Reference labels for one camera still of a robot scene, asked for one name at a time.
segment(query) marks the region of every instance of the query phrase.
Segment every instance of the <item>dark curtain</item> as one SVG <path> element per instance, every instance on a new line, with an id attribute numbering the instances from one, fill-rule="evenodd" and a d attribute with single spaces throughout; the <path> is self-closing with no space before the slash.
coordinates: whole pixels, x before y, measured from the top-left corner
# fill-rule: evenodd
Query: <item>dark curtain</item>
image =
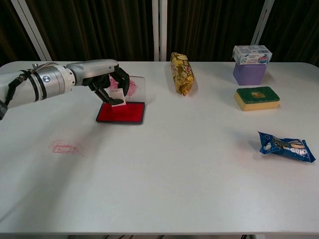
<path id="1" fill-rule="evenodd" d="M 264 0 L 168 0 L 167 60 L 231 61 L 234 45 L 250 45 Z"/>
<path id="2" fill-rule="evenodd" d="M 272 61 L 319 66 L 319 0 L 276 0 L 259 43 Z"/>
<path id="3" fill-rule="evenodd" d="M 52 60 L 154 60 L 150 0 L 26 2 Z"/>
<path id="4" fill-rule="evenodd" d="M 0 66 L 39 57 L 10 0 L 0 0 Z"/>

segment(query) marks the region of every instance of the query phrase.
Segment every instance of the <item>purple box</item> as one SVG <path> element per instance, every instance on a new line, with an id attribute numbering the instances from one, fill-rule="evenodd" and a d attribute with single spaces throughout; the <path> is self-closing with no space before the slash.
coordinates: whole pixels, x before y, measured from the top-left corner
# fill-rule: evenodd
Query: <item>purple box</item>
<path id="1" fill-rule="evenodd" d="M 238 65 L 233 75 L 240 86 L 259 85 L 263 80 L 267 65 Z"/>

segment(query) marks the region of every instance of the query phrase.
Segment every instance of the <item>red ink pad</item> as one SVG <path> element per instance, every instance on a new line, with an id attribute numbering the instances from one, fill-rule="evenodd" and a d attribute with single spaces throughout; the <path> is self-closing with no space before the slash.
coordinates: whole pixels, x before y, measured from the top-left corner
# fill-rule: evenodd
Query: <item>red ink pad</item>
<path id="1" fill-rule="evenodd" d="M 144 102 L 126 102 L 125 106 L 116 107 L 103 103 L 96 117 L 96 122 L 142 124 L 144 111 Z"/>

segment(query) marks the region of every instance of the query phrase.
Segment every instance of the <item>black cable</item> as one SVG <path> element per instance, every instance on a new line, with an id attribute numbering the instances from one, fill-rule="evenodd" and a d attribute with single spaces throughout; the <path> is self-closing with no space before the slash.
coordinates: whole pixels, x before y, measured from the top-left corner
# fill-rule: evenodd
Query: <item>black cable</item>
<path id="1" fill-rule="evenodd" d="M 13 96 L 15 94 L 16 88 L 25 81 L 30 75 L 32 74 L 31 71 L 27 71 L 26 73 L 20 74 L 17 78 L 15 78 L 13 81 L 9 83 L 9 89 L 8 93 L 5 98 L 5 104 L 8 106 L 10 101 L 13 99 Z"/>

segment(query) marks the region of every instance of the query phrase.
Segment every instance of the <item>blue snack wrapper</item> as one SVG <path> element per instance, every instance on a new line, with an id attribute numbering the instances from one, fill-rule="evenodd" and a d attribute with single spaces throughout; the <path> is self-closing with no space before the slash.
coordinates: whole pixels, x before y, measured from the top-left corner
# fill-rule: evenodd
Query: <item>blue snack wrapper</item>
<path id="1" fill-rule="evenodd" d="M 261 141 L 259 152 L 263 154 L 275 153 L 309 163 L 316 160 L 304 140 L 295 138 L 276 138 L 271 134 L 258 133 Z"/>

